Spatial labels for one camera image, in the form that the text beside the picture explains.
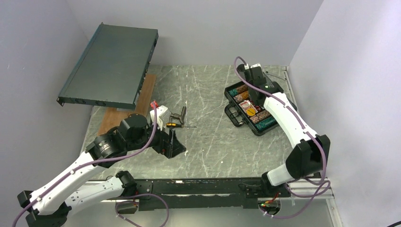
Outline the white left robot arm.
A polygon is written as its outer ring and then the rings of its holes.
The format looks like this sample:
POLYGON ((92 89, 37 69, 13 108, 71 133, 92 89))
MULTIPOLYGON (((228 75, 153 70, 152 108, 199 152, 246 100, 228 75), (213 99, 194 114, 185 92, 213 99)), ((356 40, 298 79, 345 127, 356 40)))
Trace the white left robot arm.
POLYGON ((165 131, 146 117, 131 114, 118 126, 97 136, 86 150, 62 173, 35 191, 22 191, 18 201, 30 227, 60 227, 67 218, 109 198, 131 198, 138 194, 137 183, 128 171, 81 189, 96 174, 115 163, 152 148, 166 158, 186 151, 174 130, 165 131))

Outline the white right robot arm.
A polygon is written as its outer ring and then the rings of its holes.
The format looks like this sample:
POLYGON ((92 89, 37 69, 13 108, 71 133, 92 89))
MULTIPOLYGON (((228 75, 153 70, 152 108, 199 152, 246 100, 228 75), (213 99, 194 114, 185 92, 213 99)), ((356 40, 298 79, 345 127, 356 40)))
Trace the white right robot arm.
POLYGON ((240 64, 236 74, 247 85, 250 99, 273 116, 292 147, 285 163, 262 175, 261 192, 272 196, 284 183, 319 171, 325 176, 330 139, 308 126, 281 86, 267 81, 260 65, 240 64))

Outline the red playing card deck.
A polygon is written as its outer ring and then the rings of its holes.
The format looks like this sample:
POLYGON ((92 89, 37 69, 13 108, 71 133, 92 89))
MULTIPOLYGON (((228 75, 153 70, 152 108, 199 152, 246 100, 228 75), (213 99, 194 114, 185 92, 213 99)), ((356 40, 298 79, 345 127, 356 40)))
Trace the red playing card deck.
POLYGON ((253 109, 253 105, 249 100, 243 100, 242 102, 239 103, 239 106, 247 112, 248 109, 253 109))

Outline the black poker set case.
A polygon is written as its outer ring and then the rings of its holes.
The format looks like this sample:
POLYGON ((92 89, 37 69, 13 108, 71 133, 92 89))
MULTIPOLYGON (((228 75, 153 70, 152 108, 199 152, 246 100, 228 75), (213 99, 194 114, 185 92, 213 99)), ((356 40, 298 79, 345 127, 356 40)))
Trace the black poker set case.
POLYGON ((247 125, 254 135, 262 136, 279 125, 264 107, 250 99, 248 87, 243 82, 226 87, 224 95, 228 100, 225 114, 235 127, 247 125))

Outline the yellow dealer button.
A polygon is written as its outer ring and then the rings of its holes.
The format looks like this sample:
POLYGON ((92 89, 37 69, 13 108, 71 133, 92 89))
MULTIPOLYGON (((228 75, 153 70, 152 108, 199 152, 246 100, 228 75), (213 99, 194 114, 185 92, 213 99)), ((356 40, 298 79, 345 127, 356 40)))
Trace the yellow dealer button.
POLYGON ((248 108, 246 109, 246 114, 249 117, 255 116, 257 114, 257 111, 254 108, 248 108))

